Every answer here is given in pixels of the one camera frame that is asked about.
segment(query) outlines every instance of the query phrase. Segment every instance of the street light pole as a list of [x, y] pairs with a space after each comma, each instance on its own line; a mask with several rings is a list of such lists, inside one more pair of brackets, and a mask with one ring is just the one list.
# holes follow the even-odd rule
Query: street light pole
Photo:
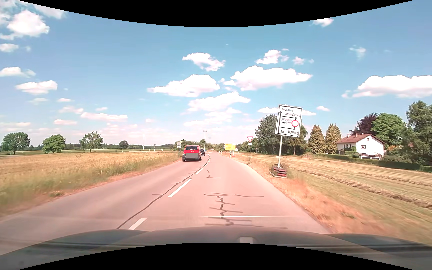
[[208, 132], [207, 130], [203, 130], [204, 132], [204, 150], [206, 150], [206, 132]]

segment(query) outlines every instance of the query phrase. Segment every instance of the house roof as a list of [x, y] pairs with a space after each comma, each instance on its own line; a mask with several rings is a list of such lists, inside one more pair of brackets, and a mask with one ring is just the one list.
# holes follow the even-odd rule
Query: house roof
[[[369, 136], [371, 136], [371, 134], [359, 134], [359, 135], [357, 135], [357, 136], [352, 135], [352, 136], [349, 136], [349, 138], [348, 138], [348, 137], [344, 137], [344, 138], [340, 139], [339, 141], [336, 142], [336, 144], [350, 144], [350, 143], [357, 143], [357, 142], [359, 142], [359, 141], [361, 141], [361, 140], [363, 140], [364, 138], [367, 138], [367, 137], [369, 137]], [[376, 138], [375, 136], [373, 136], [373, 138], [374, 138], [376, 141], [379, 141], [382, 145], [385, 144], [382, 140]]]

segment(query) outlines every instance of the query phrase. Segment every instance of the dry grass field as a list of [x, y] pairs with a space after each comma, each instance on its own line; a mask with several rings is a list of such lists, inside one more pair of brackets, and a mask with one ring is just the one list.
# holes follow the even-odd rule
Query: dry grass field
[[0, 217], [177, 160], [158, 151], [0, 156]]
[[[248, 164], [248, 154], [236, 154]], [[288, 178], [269, 176], [278, 157], [250, 166], [335, 233], [393, 236], [432, 245], [432, 173], [284, 156]]]

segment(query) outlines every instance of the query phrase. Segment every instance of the road sign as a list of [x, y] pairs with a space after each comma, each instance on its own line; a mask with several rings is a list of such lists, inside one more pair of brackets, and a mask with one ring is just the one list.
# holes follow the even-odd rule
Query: road sign
[[302, 107], [279, 105], [276, 130], [279, 136], [300, 137]]

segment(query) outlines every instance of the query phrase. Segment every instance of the asphalt road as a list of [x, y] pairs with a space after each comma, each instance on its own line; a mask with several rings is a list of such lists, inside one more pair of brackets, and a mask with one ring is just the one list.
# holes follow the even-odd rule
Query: asphalt road
[[233, 224], [328, 233], [254, 170], [213, 152], [3, 218], [0, 255], [97, 230]]

